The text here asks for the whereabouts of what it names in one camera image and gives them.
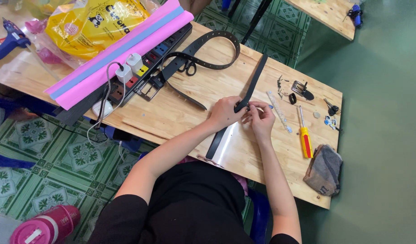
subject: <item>scissors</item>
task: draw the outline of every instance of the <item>scissors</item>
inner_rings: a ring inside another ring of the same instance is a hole
[[[194,72],[193,73],[190,73],[189,72],[189,70],[190,70],[190,68],[191,67],[193,67],[194,68]],[[193,76],[195,73],[196,73],[196,64],[193,62],[193,61],[189,61],[189,60],[187,60],[186,62],[185,62],[185,64],[184,64],[184,67],[183,67],[183,69],[178,69],[178,71],[179,72],[184,72],[185,71],[185,73],[188,75],[188,76]]]

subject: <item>ruler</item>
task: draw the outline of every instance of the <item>ruler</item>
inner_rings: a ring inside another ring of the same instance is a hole
[[[266,91],[266,94],[268,95],[268,98],[270,99],[272,106],[274,107],[277,115],[280,118],[281,123],[283,124],[283,127],[285,127],[285,130],[287,130],[289,133],[292,133],[291,127],[289,127],[286,122],[285,114],[281,111],[279,104],[276,101],[276,98],[274,97],[273,93],[271,91]]]

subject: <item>yellow plastic bag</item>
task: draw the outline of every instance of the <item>yellow plastic bag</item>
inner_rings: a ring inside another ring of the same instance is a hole
[[[61,50],[90,60],[148,17],[137,0],[78,0],[59,6],[45,32]]]

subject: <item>screwdriver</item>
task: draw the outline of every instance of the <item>screwdriver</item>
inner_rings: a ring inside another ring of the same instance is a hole
[[[304,125],[304,118],[303,118],[303,110],[300,106],[300,113],[301,113],[301,121],[303,123],[303,127],[300,128],[301,130],[301,143],[303,144],[303,152],[305,158],[313,158],[313,151],[312,151],[312,144],[310,142],[309,132],[307,131],[307,127]]]

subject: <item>belt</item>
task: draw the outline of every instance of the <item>belt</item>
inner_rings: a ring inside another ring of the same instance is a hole
[[[212,63],[208,63],[205,62],[203,60],[200,60],[196,57],[194,57],[194,54],[209,40],[211,40],[214,37],[224,37],[228,40],[230,40],[232,42],[232,44],[235,47],[235,57],[232,60],[232,62],[228,63],[228,64],[212,64]],[[146,93],[142,93],[141,90],[142,88],[147,84],[145,83],[137,92],[138,94],[140,94],[142,97],[144,97],[146,100],[150,101],[158,92],[158,90],[160,90],[163,86],[164,83],[167,83],[170,87],[172,87],[173,90],[175,90],[179,95],[183,96],[184,98],[186,98],[187,100],[193,102],[194,104],[196,104],[197,106],[199,106],[200,108],[203,108],[206,110],[206,107],[201,104],[200,102],[194,100],[193,98],[187,96],[186,94],[184,94],[183,92],[179,91],[178,89],[176,89],[174,86],[172,86],[170,84],[170,82],[168,82],[167,80],[172,77],[173,74],[175,74],[176,71],[178,71],[181,66],[183,66],[184,64],[187,66],[188,62],[194,62],[196,64],[199,64],[202,67],[208,68],[208,69],[226,69],[227,67],[230,67],[235,60],[238,58],[239,56],[239,52],[240,52],[241,48],[239,47],[239,41],[238,39],[230,32],[227,31],[211,31],[206,33],[205,35],[197,38],[195,41],[193,41],[188,47],[186,47],[182,52],[172,52],[172,53],[168,53],[164,56],[163,61],[162,61],[162,65],[161,67],[163,67],[163,63],[165,60],[167,60],[168,58],[171,57],[176,57],[172,60],[172,62],[170,64],[168,64],[164,69],[162,69],[162,71],[157,74],[156,76],[152,76],[147,83],[150,83],[152,87],[154,87],[155,89],[157,89],[155,91],[155,93],[149,97]]]
[[[256,68],[255,74],[253,75],[252,81],[250,82],[250,86],[247,89],[247,93],[246,96],[243,98],[243,100],[238,103],[238,105],[234,108],[234,112],[237,113],[238,111],[240,111],[242,108],[247,107],[250,98],[253,95],[253,91],[255,90],[256,87],[256,83],[258,82],[259,76],[262,73],[262,70],[265,66],[266,60],[268,59],[268,55],[264,54],[262,55],[262,58],[259,61],[259,65]],[[214,157],[215,151],[218,148],[218,145],[220,144],[220,141],[226,131],[226,128],[223,128],[221,131],[217,132],[214,136],[214,140],[212,140],[211,146],[208,149],[206,158],[208,159],[212,159]]]

